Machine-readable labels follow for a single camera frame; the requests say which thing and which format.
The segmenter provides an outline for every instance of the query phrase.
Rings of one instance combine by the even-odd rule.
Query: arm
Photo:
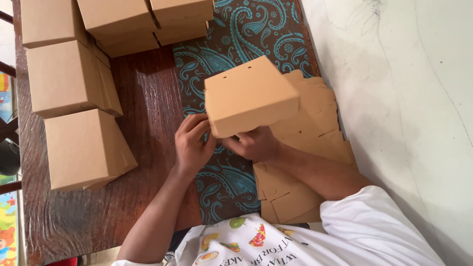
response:
[[[188,115],[175,134],[177,159],[164,185],[125,238],[117,260],[151,264],[163,261],[186,189],[208,162],[215,138],[200,138],[210,129],[207,115]]]
[[[278,141],[268,126],[223,139],[233,152],[272,164],[312,188],[326,200],[341,200],[372,185],[364,175],[341,163],[296,150]]]

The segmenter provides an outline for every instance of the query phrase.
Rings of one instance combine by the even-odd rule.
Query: colorful mat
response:
[[[174,44],[184,116],[205,113],[204,79],[266,55],[283,73],[320,76],[297,0],[216,0],[207,36]],[[202,223],[260,210],[252,162],[218,145],[195,177]]]

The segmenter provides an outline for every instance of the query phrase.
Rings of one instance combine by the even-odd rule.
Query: red object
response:
[[[47,266],[77,266],[77,257],[68,258],[58,262],[53,262],[51,264],[46,264]]]

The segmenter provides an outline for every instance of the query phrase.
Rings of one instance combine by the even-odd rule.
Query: food illustration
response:
[[[219,237],[218,233],[210,234],[202,239],[201,249],[203,251],[209,250],[210,240],[217,239]]]
[[[264,244],[264,240],[266,239],[264,224],[261,223],[260,228],[256,230],[258,230],[258,233],[250,242],[248,242],[248,244],[252,245],[253,247],[262,247]]]
[[[230,249],[231,251],[240,252],[240,246],[236,242],[233,242],[231,244],[225,244],[225,243],[220,242],[220,245]]]
[[[282,227],[279,227],[278,230],[281,231],[283,234],[287,235],[288,237],[290,237],[292,235],[292,233],[294,233],[293,230],[289,230],[289,229],[282,228]]]
[[[245,221],[245,217],[233,218],[232,220],[230,220],[230,227],[233,229],[240,228],[242,225],[245,224]]]
[[[218,255],[219,255],[219,253],[216,252],[216,251],[202,254],[195,260],[195,264],[199,265],[199,264],[204,263],[206,261],[209,261],[211,259],[215,259]]]

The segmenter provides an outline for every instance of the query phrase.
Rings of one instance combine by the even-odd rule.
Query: person's right hand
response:
[[[279,142],[268,126],[260,126],[250,132],[236,134],[240,140],[233,137],[222,139],[222,145],[234,153],[253,161],[269,161],[278,156]]]

